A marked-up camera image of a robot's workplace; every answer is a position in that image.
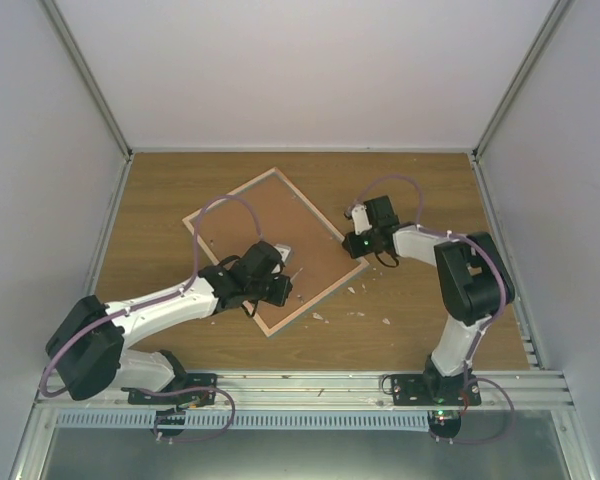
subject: metal grille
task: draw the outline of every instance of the metal grille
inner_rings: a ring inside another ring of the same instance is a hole
[[[151,428],[153,410],[65,409],[58,415],[60,428]],[[215,429],[229,419],[228,411],[192,410],[185,424],[161,426],[178,429]],[[234,430],[411,430],[426,432],[426,412],[237,412]]]

